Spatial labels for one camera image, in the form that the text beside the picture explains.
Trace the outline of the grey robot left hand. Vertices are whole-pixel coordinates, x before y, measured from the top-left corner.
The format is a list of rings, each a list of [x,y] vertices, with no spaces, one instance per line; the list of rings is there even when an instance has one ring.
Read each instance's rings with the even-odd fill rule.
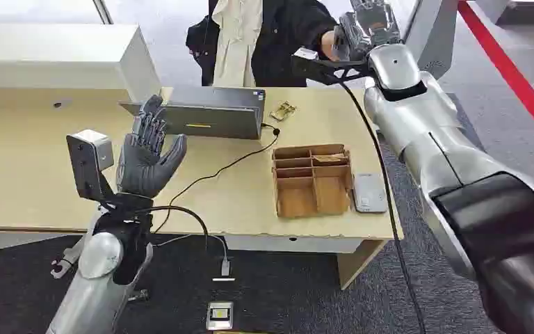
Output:
[[[186,156],[187,136],[178,134],[169,150],[162,154],[166,121],[160,116],[163,98],[152,95],[133,119],[125,135],[116,185],[119,192],[147,198],[156,197],[170,181]]]

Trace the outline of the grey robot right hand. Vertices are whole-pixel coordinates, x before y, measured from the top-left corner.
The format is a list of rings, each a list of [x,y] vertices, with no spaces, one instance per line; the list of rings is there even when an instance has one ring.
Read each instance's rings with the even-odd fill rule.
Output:
[[[380,45],[401,43],[401,33],[387,1],[351,1],[334,28],[333,50],[340,61],[362,61]]]

